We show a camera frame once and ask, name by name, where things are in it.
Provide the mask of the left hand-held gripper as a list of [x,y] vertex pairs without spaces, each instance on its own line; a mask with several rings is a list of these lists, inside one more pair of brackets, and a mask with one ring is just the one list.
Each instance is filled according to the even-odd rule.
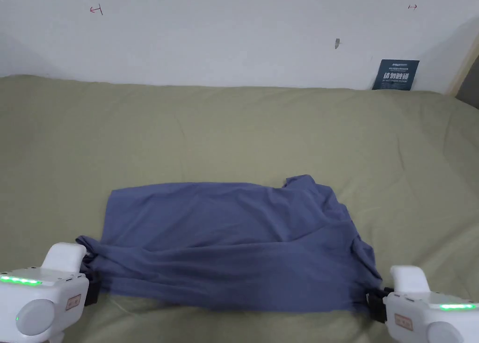
[[54,244],[39,267],[0,274],[0,340],[60,343],[85,307],[97,302],[99,274],[83,266],[87,249]]

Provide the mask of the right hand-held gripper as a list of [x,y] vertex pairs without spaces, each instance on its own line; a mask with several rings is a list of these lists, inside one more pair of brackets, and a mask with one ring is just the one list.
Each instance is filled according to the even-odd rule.
[[430,289],[417,266],[390,269],[394,287],[366,292],[371,319],[399,343],[477,343],[479,304]]

